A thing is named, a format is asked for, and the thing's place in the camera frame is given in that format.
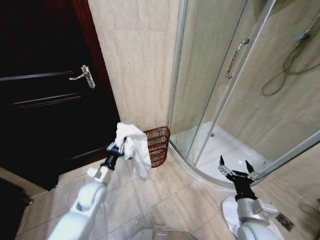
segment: white towel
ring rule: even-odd
[[[118,122],[115,144],[120,147],[124,139],[124,159],[133,158],[135,169],[140,177],[147,179],[151,169],[147,135],[135,125]]]
[[[228,225],[229,230],[236,236],[238,228],[240,227],[239,216],[237,212],[238,204],[233,196],[227,197],[222,203],[223,217]],[[273,221],[269,221],[270,225],[267,226],[280,240],[285,240],[281,232]]]

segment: door panel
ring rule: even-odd
[[[97,161],[120,120],[89,5],[7,0],[0,20],[0,165],[49,190],[60,173]],[[94,89],[69,80],[82,65]]]

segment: laundry basket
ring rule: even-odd
[[[168,127],[162,126],[144,133],[148,139],[151,167],[156,168],[163,164],[167,158],[170,130]]]

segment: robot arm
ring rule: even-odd
[[[237,203],[237,213],[240,221],[240,227],[237,230],[237,236],[240,240],[279,240],[279,238],[269,229],[269,218],[277,215],[279,212],[276,206],[266,200],[256,197],[250,184],[255,181],[255,171],[248,161],[245,161],[249,172],[230,170],[225,166],[222,156],[220,156],[219,171],[227,179],[233,182]]]
[[[117,147],[111,143],[107,147],[108,157],[99,169],[90,168],[88,175],[94,181],[84,185],[78,197],[55,226],[49,240],[85,240],[88,239],[95,223],[97,212],[106,199],[107,186],[115,170],[117,158],[123,155],[123,145]]]

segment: glass panel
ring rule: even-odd
[[[232,43],[230,45],[229,51],[226,55],[225,61],[221,68],[220,75],[215,83],[214,89],[211,94],[211,98],[209,100],[206,111],[203,115],[203,119],[201,121],[201,125],[198,131],[198,134],[194,140],[192,148],[190,150],[188,158],[196,163],[197,159],[200,155],[202,147],[206,142],[208,136],[211,134],[210,129],[212,127],[213,122],[217,119],[217,111],[222,104],[222,100],[226,94],[226,90],[229,87],[231,80],[226,78],[228,68],[230,66],[230,62],[234,57],[235,50],[237,46],[246,38],[249,38],[252,34],[253,29],[258,23],[258,19],[266,5],[265,0],[248,0],[245,4],[242,16],[238,23],[236,32],[234,34]],[[242,46],[240,51],[237,54],[236,60],[233,62],[231,74],[233,74],[239,64],[239,60],[243,56],[245,52],[245,48],[247,45]]]
[[[245,0],[189,0],[171,117],[171,140],[187,156]]]
[[[320,67],[304,72],[320,64],[319,11],[319,0],[277,1],[199,158],[200,170],[226,181],[216,171],[223,155],[231,169],[245,171],[248,160],[260,172],[320,129]]]

